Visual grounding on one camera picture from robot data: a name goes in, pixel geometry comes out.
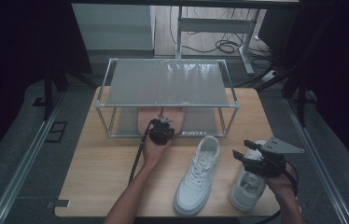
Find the shoe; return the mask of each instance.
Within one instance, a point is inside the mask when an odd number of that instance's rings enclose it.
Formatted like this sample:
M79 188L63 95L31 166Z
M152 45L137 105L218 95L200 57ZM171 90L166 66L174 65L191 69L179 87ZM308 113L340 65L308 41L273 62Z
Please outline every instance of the shoe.
M264 145L265 141L257 141L257 144ZM261 153L257 150L248 149L245 158L260 160ZM230 191L230 202L234 207L243 212L251 211L261 197L266 187L264 179L254 175L242 168L238 178Z
M140 107L137 116L137 131L143 135L148 123L152 119L159 119L163 116L170 119L169 125L174 129L174 134L179 134L183 128L186 108L184 107Z
M181 216L196 216L210 195L220 147L213 136L205 136L198 145L188 171L174 196L174 210Z

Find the human arm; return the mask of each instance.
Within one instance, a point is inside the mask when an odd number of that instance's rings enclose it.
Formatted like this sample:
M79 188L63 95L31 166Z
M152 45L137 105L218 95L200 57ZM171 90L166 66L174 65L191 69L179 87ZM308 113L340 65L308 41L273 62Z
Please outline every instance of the human arm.
M291 174L290 166L287 165L286 170ZM302 224L302 214L300 213L291 181L283 174L264 179L275 194L277 202L279 202L281 223Z
M146 183L155 167L163 157L165 149L171 145L169 141L165 146L155 145L149 138L143 149L144 163L133 181L122 192L116 203L105 218L104 224L133 223Z

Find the glass shelf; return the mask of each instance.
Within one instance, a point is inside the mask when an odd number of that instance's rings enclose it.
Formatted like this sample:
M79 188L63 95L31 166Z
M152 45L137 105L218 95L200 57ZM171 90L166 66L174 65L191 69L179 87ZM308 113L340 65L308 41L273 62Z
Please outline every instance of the glass shelf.
M109 137L140 136L137 115L146 106L185 108L179 136L224 137L239 103L223 77L230 81L224 60L111 59L96 109Z

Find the wooden table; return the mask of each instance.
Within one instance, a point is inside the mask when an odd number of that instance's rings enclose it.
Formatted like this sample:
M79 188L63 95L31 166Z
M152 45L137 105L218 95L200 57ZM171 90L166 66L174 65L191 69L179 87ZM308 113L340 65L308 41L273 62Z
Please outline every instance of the wooden table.
M128 184L140 138L108 138L92 101L60 200L68 207L56 207L59 217L105 217ZM199 217L270 216L279 209L273 193L266 188L255 209L242 213L230 203L230 190L242 168L232 157L234 149L245 153L245 139L257 141L272 137L258 94L253 89L235 89L240 109L226 138L218 139L220 159L212 191ZM138 211L139 217L176 217L175 191L188 170L201 138L174 138L164 158L150 177ZM138 169L143 164L139 161Z

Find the metal rail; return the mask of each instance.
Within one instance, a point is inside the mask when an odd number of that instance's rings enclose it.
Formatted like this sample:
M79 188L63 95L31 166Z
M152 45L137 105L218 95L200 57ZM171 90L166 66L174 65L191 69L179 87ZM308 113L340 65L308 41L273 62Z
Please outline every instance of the metal rail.
M37 157L38 152L40 151L40 148L47 137L49 128L52 125L52 122L55 120L56 115L58 114L59 106L62 103L63 97L64 92L59 92L58 96L56 97L57 99L54 104L52 113L42 123L37 135L35 136L35 139L24 154L17 170L11 177L11 180L8 182L7 187L0 198L0 224L4 223L4 221L6 220L9 210L14 204L15 199L17 198L18 193L21 190L23 182L35 162L35 158Z
M307 130L304 127L302 127L299 120L297 119L296 108L294 108L294 105L292 105L287 99L284 99L284 102L286 105L286 109L290 114L294 125L297 128L297 132L300 135L300 138L305 146L305 149L312 160L312 164L314 165L317 175L319 176L322 182L323 188L325 189L326 194L331 200L334 210L337 213L338 218L340 219L340 222L342 224L348 224L349 210L347 208L345 201L343 200L340 192L338 191L337 187L332 181L331 176L329 175L328 170L326 169L326 166L324 165L322 159L320 158L319 153L316 147L314 146L314 142L309 136Z

